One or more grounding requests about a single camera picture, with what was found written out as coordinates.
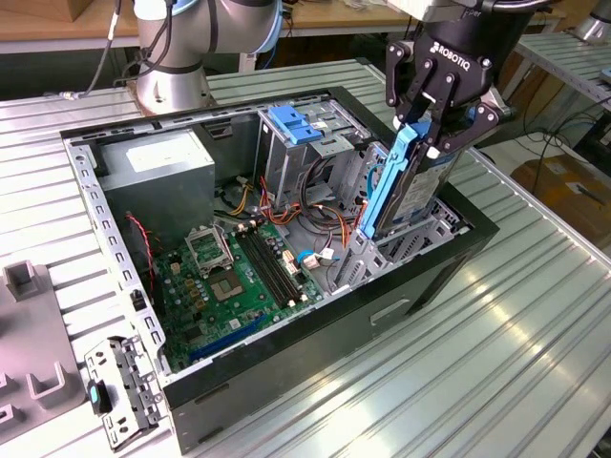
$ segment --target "label sticker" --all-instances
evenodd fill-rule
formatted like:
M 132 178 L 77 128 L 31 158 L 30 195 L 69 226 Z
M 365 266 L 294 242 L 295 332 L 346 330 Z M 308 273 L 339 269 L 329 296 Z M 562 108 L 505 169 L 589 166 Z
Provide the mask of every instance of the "label sticker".
M 429 203 L 429 200 L 431 200 L 432 193 L 434 193 L 439 185 L 439 177 L 451 164 L 451 162 L 446 162 L 416 175 L 411 182 L 408 192 L 405 193 L 393 220 L 409 216 L 424 208 Z
M 130 148 L 126 156 L 134 172 L 144 172 L 188 160 L 193 146 L 190 136 L 181 136 L 163 140 L 155 145 Z
M 310 126 L 312 126 L 314 129 L 325 129 L 327 127 L 327 124 L 324 121 L 318 121 L 318 122 L 312 122 L 310 124 Z
M 547 168 L 550 169 L 556 175 L 566 174 L 566 169 L 562 166 L 562 164 L 558 162 L 549 162 L 545 165 L 547 165 Z
M 583 186 L 583 184 L 579 183 L 578 181 L 577 181 L 577 182 L 574 182 L 574 183 L 566 183 L 566 185 L 567 185 L 567 186 L 569 187 L 569 189 L 570 189 L 571 191 L 573 191 L 575 194 L 583 194 L 579 188 L 583 188 L 583 189 L 585 189 L 585 186 Z

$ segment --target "metal workbench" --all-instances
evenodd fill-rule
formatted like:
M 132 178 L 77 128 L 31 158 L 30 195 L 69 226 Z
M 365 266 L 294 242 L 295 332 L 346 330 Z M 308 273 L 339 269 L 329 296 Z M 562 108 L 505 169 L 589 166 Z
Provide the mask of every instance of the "metal workbench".
M 611 109 L 611 85 L 600 79 L 600 71 L 611 67 L 611 44 L 589 45 L 567 32 L 522 35 L 515 51 L 524 60 L 503 92 L 509 97 L 533 65 L 560 79 L 571 88 Z
M 354 61 L 211 78 L 219 102 L 344 85 L 390 123 Z M 50 267 L 76 359 L 129 335 L 57 131 L 138 117 L 123 90 L 0 102 L 0 263 Z M 471 150 L 452 183 L 500 231 L 407 322 L 189 456 L 585 456 L 611 425 L 611 263 Z M 0 456 L 111 456 L 87 404 Z M 167 424 L 130 457 L 177 456 Z

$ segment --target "cardboard box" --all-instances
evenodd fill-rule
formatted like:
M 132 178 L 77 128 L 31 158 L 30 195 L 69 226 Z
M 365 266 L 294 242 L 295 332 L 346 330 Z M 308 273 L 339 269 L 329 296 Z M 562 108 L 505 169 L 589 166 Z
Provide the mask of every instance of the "cardboard box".
M 531 191 L 537 164 L 525 162 L 512 178 Z M 543 159 L 536 197 L 600 249 L 611 244 L 611 188 L 573 157 Z
M 0 0 L 0 10 L 73 22 L 93 0 Z

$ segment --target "blue latch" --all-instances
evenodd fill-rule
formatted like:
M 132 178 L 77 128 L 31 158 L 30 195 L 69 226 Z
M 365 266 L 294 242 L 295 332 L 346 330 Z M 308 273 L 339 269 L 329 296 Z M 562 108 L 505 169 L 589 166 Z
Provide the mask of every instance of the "blue latch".
M 293 145 L 301 145 L 309 141 L 318 140 L 323 133 L 317 131 L 306 121 L 306 117 L 293 107 L 272 107 L 267 113 L 276 125 L 288 136 Z
M 368 239 L 371 239 L 375 233 L 375 224 L 389 200 L 392 184 L 408 168 L 410 162 L 408 151 L 410 150 L 411 143 L 415 139 L 426 135 L 430 127 L 431 123 L 428 121 L 417 122 L 406 125 L 397 134 L 384 163 L 384 172 L 382 172 L 380 181 L 373 191 L 369 204 L 365 209 L 365 214 L 359 224 L 359 229 Z

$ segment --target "motherboard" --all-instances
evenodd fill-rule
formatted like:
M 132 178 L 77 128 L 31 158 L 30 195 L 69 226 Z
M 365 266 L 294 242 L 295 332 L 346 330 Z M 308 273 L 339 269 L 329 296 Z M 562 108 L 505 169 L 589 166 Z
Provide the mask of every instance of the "motherboard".
M 318 286 L 293 256 L 265 223 L 231 233 L 219 226 L 196 231 L 179 249 L 156 257 L 156 311 L 172 370 L 320 301 Z

